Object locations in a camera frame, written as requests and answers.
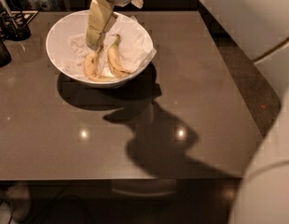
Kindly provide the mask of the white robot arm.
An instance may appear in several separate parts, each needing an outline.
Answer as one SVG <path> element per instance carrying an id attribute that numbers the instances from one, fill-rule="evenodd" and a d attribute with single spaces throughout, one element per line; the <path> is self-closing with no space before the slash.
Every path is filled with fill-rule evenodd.
<path id="1" fill-rule="evenodd" d="M 191 0 L 133 0 L 148 8 Z M 265 137 L 236 193 L 227 224 L 289 224 L 289 0 L 194 0 L 222 27 L 220 46 Z"/>

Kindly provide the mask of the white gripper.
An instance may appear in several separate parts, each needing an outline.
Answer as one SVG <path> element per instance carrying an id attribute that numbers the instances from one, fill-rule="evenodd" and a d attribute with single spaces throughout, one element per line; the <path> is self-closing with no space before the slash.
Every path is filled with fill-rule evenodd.
<path id="1" fill-rule="evenodd" d="M 86 44 L 90 49 L 96 50 L 100 47 L 103 44 L 106 34 L 115 24 L 117 15 L 114 13 L 114 5 L 117 7 L 124 7 L 127 4 L 132 3 L 137 8 L 142 8 L 144 5 L 144 0 L 108 1 L 91 0 L 86 32 Z"/>

